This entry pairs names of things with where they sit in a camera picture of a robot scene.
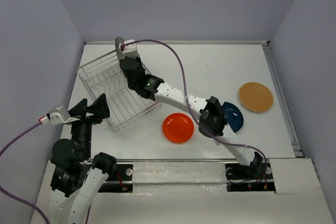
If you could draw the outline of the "grey deer plate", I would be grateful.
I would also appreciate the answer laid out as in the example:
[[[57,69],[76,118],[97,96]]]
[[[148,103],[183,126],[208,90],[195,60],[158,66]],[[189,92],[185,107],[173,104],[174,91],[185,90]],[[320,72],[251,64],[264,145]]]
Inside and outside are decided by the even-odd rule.
[[[124,39],[120,36],[115,39],[115,49],[118,60],[124,59],[123,49],[124,49]]]

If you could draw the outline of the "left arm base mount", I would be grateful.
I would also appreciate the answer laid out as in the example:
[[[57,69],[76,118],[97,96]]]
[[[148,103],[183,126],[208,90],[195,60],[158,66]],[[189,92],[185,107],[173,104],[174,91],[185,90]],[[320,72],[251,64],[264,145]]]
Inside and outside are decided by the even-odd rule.
[[[99,193],[131,193],[133,192],[133,164],[117,163],[117,169],[103,183]]]

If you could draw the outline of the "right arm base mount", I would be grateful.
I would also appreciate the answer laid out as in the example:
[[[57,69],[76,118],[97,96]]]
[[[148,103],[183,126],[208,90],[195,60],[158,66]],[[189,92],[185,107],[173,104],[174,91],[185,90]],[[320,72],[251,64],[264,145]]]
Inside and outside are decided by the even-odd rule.
[[[225,164],[228,192],[273,191],[275,182],[270,164],[262,163],[260,172],[255,173],[247,166],[238,163]]]

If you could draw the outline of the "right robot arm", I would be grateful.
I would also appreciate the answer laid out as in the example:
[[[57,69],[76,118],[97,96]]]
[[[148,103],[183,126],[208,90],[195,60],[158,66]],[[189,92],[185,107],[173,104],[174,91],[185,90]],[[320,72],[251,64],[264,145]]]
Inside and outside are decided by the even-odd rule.
[[[254,148],[241,142],[224,116],[219,100],[185,94],[163,79],[146,73],[139,56],[117,56],[128,87],[140,97],[161,102],[188,112],[196,120],[199,132],[224,145],[241,165],[241,171],[253,178],[261,171],[263,157]]]

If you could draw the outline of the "cream patterned small plate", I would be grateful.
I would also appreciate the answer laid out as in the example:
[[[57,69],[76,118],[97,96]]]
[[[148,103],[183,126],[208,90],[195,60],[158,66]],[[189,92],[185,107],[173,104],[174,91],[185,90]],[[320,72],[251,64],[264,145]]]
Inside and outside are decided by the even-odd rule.
[[[126,70],[123,70],[122,72],[123,72],[123,75],[124,75],[124,77],[125,77],[126,82],[128,83],[128,82],[129,82],[129,75],[128,75],[128,72],[127,72]]]

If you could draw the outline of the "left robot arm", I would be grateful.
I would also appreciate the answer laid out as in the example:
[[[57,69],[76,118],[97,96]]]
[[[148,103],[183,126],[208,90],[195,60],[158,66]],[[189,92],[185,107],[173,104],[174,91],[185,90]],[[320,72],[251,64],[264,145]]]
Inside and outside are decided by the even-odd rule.
[[[91,156],[92,126],[109,118],[107,97],[101,94],[91,104],[82,99],[72,109],[59,106],[49,111],[52,125],[70,125],[70,138],[61,138],[52,148],[50,223],[83,223],[95,195],[107,179],[115,176],[117,160],[100,152]]]

